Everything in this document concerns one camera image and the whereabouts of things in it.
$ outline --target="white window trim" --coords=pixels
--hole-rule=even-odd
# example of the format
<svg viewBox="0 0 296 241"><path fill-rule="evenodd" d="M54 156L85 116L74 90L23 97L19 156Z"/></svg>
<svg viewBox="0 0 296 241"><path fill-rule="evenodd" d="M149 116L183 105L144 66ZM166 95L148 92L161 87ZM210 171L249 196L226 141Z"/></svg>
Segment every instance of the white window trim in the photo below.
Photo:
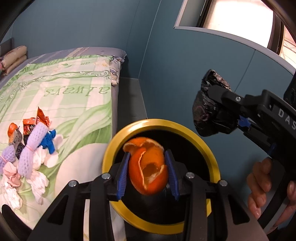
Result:
<svg viewBox="0 0 296 241"><path fill-rule="evenodd" d="M281 56L277 55L275 52L272 52L271 50L269 50L269 49L255 43L253 41L250 41L248 39L245 39L245 38L233 35L233 34L217 31L217 30L212 30L212 29L207 29L207 28L179 26L181 18L182 18L183 14L184 14L184 10L185 10L187 2L188 2L188 0L183 0L181 9L179 11L177 20L176 20L175 25L174 25L174 29L182 29L182 30L189 30L189 31L197 31L197 32L202 32L202 33L208 33L208 34L218 35L218 36L221 36L221 37L224 37L224 38L234 40L236 42L247 45L247 46L249 46L249 47L251 47L251 48L253 48L253 49L255 49L255 50L257 50L257 51L259 51L259 52L261 52L263 54L265 54L266 56L273 59L275 62L277 62L281 66L283 66L292 75L295 74L296 69L291 64L289 64L286 60L284 60Z"/></svg>

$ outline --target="green and white blanket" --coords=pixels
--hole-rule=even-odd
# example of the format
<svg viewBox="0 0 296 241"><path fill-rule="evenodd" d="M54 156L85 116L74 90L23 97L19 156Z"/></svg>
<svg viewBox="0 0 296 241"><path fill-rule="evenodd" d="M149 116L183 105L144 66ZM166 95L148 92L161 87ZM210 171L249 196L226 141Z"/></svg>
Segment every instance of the green and white blanket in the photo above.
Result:
<svg viewBox="0 0 296 241"><path fill-rule="evenodd" d="M87 182L101 174L103 155L112 138L112 60L111 56L92 55L28 64L0 90L0 151L8 146L10 123L20 126L23 133L22 120L35 117L38 107L49 116L50 130L55 129L59 138L54 142L54 158L46 153L38 170L49 180L43 204L37 204L25 178L16 188L22 206L14 211L31 228L70 180ZM9 205L3 186L0 191L0 206ZM111 214L115 240L123 241L123 221L114 210Z"/></svg>

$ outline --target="metal screw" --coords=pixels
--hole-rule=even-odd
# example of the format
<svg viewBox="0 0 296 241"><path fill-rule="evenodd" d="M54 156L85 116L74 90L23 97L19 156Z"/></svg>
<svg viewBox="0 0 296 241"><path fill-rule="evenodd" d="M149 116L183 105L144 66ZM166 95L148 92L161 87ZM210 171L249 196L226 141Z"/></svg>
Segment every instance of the metal screw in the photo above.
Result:
<svg viewBox="0 0 296 241"><path fill-rule="evenodd" d="M69 181L68 185L73 188L73 187L75 187L77 185L77 181L71 180L71 181Z"/></svg>
<svg viewBox="0 0 296 241"><path fill-rule="evenodd" d="M188 173L186 173L186 177L188 177L189 179L192 179L192 178L194 178L194 173L188 172Z"/></svg>
<svg viewBox="0 0 296 241"><path fill-rule="evenodd" d="M222 186L222 187L226 187L228 185L227 181L225 180L220 180L219 184Z"/></svg>
<svg viewBox="0 0 296 241"><path fill-rule="evenodd" d="M105 180L109 179L110 177L111 177L111 175L109 173L107 173L107 172L102 174L102 178L105 179Z"/></svg>

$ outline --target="crumpled black plastic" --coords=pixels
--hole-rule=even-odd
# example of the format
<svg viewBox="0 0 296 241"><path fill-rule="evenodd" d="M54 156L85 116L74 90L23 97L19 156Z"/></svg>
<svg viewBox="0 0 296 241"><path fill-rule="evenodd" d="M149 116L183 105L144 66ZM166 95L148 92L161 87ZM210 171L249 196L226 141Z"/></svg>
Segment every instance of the crumpled black plastic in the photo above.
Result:
<svg viewBox="0 0 296 241"><path fill-rule="evenodd" d="M230 85L214 70L210 69L202 79L192 106L193 122L199 135L211 136L219 132L229 134L237 128L238 115L208 97L208 89L219 85L231 91Z"/></svg>

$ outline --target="orange peel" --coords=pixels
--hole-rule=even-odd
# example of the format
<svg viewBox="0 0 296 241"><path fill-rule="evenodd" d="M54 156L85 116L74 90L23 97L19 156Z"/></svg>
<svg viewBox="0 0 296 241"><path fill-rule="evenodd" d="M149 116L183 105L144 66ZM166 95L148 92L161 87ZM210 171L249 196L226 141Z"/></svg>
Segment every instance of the orange peel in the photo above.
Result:
<svg viewBox="0 0 296 241"><path fill-rule="evenodd" d="M163 147L146 137L134 138L126 144L123 150L131 153L128 173L134 188L143 195L161 192L168 182Z"/></svg>

